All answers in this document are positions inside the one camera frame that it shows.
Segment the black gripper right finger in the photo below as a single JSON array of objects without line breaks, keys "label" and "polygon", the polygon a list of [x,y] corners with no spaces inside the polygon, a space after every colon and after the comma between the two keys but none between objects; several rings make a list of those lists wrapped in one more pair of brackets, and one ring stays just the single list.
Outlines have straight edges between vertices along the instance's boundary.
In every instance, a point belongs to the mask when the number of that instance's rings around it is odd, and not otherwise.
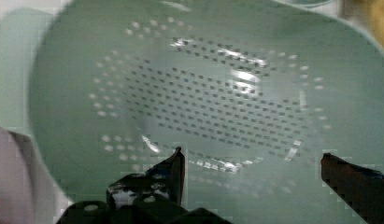
[{"label": "black gripper right finger", "polygon": [[367,224],[384,224],[384,174],[331,154],[320,160],[320,176]]}]

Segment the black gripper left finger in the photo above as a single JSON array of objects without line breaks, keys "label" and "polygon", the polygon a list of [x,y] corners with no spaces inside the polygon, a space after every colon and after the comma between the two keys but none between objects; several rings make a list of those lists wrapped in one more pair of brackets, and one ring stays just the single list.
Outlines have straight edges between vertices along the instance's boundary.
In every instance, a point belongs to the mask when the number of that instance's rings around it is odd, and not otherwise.
[{"label": "black gripper left finger", "polygon": [[182,147],[145,173],[129,174],[107,187],[107,204],[112,209],[133,205],[137,199],[160,195],[181,204],[185,178]]}]

